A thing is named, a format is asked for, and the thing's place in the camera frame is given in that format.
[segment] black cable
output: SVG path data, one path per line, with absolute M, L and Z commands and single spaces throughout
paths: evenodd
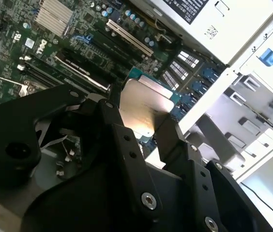
M 253 191 L 253 190 L 252 190 L 250 187 L 248 187 L 246 184 L 244 184 L 244 183 L 242 183 L 242 182 L 241 182 L 241 184 L 242 184 L 243 186 L 245 186 L 247 189 L 251 190 L 251 191 L 255 194 L 255 196 L 256 196 L 259 200 L 261 200 L 262 203 L 264 203 L 266 206 L 268 206 L 268 207 L 273 211 L 273 209 L 272 209 L 267 203 L 265 203 L 265 202 L 257 195 L 257 193 L 255 193 L 255 191 Z

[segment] motherboard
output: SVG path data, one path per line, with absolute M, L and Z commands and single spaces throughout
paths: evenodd
M 0 103 L 60 84 L 103 94 L 132 67 L 153 77 L 178 38 L 119 0 L 0 0 Z

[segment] power supply label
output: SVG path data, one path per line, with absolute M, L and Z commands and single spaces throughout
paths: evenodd
M 191 24 L 209 0 L 163 0 L 179 16 Z

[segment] white label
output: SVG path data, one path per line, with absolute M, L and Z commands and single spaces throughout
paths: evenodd
M 39 45 L 39 48 L 38 50 L 36 51 L 36 54 L 42 54 L 44 52 L 44 49 L 45 49 L 45 46 L 47 44 L 47 41 L 46 40 L 42 40 L 40 45 Z
M 28 48 L 32 49 L 34 45 L 34 41 L 30 38 L 27 38 L 25 46 L 27 46 Z

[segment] heatsink fins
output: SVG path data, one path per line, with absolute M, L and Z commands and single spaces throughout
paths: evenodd
M 54 34 L 61 36 L 73 14 L 69 8 L 58 0 L 42 0 L 41 8 L 35 21 Z

